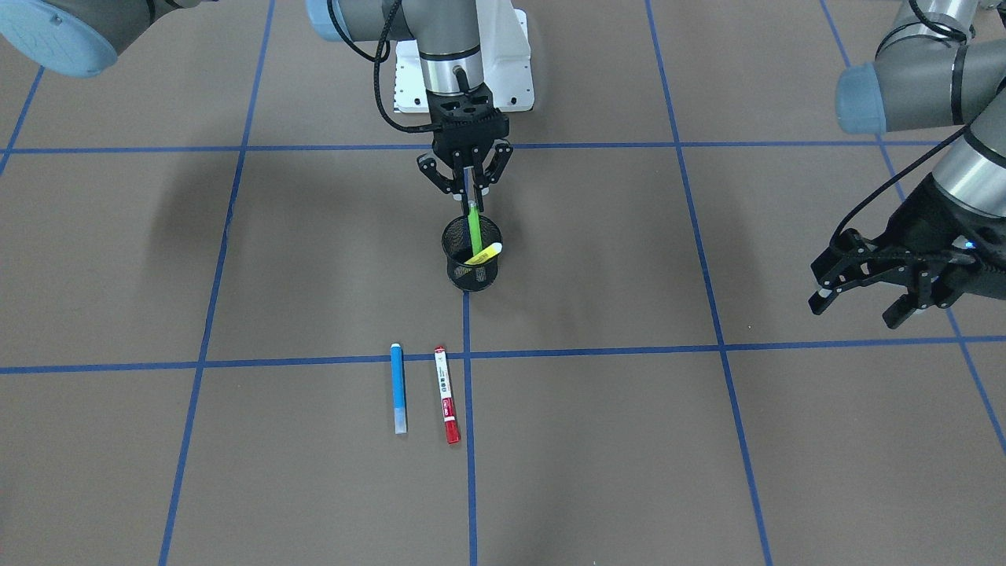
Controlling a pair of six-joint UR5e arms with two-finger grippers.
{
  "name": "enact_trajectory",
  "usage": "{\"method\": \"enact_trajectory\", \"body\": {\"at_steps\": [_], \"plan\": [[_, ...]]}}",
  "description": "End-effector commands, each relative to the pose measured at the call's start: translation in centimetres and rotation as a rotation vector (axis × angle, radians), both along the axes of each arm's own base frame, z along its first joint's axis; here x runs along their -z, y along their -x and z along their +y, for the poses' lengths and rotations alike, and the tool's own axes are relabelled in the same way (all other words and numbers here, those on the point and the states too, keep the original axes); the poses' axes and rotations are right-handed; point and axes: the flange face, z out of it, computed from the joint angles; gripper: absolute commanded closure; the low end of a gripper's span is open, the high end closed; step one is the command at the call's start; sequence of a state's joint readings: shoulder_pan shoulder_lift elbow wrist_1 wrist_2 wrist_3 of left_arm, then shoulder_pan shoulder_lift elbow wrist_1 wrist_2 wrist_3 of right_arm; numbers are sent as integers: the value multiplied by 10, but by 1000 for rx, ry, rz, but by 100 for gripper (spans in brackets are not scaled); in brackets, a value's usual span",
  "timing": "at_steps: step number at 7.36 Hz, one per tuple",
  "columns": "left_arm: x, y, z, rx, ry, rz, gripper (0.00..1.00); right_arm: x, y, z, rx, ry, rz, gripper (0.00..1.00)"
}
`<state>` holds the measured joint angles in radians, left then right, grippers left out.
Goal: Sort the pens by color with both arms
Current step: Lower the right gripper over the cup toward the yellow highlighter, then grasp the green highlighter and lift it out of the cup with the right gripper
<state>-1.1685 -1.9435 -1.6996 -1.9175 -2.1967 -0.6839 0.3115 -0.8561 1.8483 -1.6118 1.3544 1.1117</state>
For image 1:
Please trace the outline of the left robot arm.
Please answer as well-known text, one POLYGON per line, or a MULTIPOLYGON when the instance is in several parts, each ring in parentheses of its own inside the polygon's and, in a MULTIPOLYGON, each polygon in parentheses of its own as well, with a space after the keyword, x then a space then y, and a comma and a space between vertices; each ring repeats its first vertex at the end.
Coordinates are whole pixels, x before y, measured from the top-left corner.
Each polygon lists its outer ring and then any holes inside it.
POLYGON ((975 42, 977 10, 976 1, 905 1, 873 60, 840 76, 835 111, 847 133, 955 132, 928 152, 940 161, 883 233, 869 239, 842 219, 811 265, 816 315, 877 282, 903 288, 883 313, 890 329, 964 295, 1004 298, 1004 42, 975 42))

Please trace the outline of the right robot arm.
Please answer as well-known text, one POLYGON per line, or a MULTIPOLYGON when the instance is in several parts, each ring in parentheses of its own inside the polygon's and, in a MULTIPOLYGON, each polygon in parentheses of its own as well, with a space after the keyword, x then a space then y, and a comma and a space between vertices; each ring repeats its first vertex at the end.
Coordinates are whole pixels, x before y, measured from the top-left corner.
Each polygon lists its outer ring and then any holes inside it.
MULTIPOLYGON (((194 1, 4 1, 2 36, 29 60, 66 76, 100 75, 155 22, 194 1)), ((373 65, 416 48, 428 124, 391 126, 431 133, 420 171, 458 200, 488 193, 512 155, 509 121, 494 95, 531 78, 523 12, 510 1, 308 1, 307 16, 327 42, 342 42, 373 65)))

